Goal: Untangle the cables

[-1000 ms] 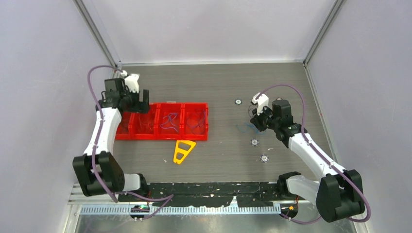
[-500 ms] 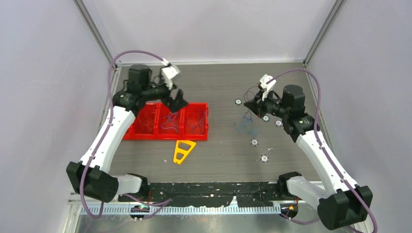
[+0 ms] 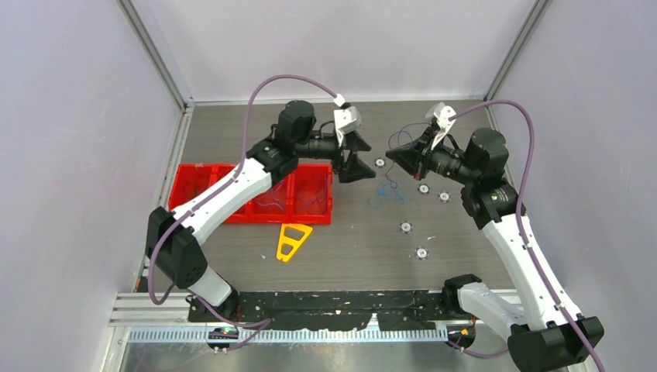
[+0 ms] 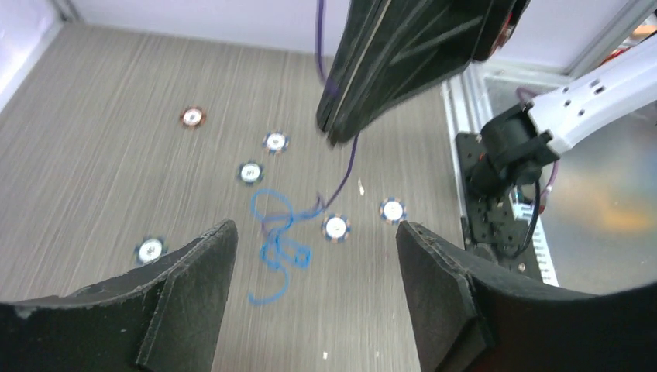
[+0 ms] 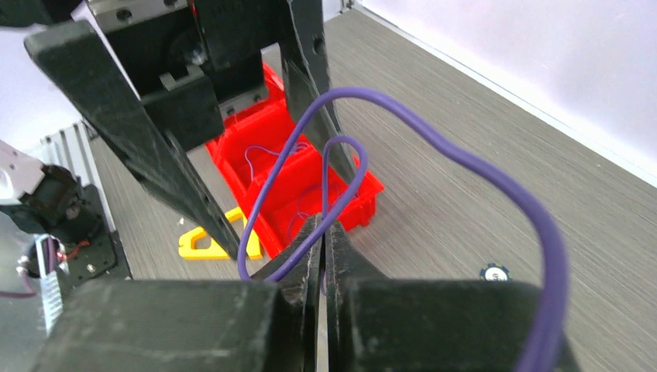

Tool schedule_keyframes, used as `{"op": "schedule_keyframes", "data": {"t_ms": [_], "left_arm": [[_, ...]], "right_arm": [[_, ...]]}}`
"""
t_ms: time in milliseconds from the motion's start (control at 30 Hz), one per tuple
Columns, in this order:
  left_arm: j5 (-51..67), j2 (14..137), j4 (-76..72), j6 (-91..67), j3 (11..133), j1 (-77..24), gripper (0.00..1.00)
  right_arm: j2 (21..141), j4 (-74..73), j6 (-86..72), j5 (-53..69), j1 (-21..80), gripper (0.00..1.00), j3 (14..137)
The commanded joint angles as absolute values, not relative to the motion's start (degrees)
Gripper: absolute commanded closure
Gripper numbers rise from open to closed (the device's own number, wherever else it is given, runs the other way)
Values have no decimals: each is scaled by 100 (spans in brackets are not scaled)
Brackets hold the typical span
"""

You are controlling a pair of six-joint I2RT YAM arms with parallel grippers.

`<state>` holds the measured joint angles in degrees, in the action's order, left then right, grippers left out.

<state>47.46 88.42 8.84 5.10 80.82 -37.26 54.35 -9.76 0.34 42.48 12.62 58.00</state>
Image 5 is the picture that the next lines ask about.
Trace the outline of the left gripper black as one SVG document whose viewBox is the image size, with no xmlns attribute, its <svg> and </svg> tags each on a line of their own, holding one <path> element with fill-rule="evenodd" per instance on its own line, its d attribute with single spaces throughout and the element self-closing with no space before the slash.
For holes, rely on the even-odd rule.
<svg viewBox="0 0 657 372">
<path fill-rule="evenodd" d="M 183 149 L 282 102 L 284 89 L 297 122 L 331 88 L 322 1 L 89 1 L 88 8 L 143 106 L 87 20 L 27 36 L 26 52 L 148 193 L 203 227 L 235 260 L 239 237 Z M 284 88 L 262 59 L 276 43 Z M 339 124 L 328 103 L 303 133 L 321 154 L 342 135 Z M 343 145 L 328 161 L 353 180 Z"/>
</svg>

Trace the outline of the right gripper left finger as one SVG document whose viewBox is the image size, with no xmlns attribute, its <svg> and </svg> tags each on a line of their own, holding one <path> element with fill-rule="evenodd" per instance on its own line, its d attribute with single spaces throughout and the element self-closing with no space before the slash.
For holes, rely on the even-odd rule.
<svg viewBox="0 0 657 372">
<path fill-rule="evenodd" d="M 34 371 L 313 371 L 316 243 L 277 283 L 285 249 L 251 281 L 93 280 L 64 305 Z"/>
</svg>

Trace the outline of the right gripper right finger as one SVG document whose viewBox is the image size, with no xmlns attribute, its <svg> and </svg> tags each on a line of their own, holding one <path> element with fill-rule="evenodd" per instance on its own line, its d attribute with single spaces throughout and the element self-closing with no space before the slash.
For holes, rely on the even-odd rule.
<svg viewBox="0 0 657 372">
<path fill-rule="evenodd" d="M 332 371 L 512 371 L 540 290 L 524 282 L 393 279 L 344 228 L 325 235 Z"/>
</svg>

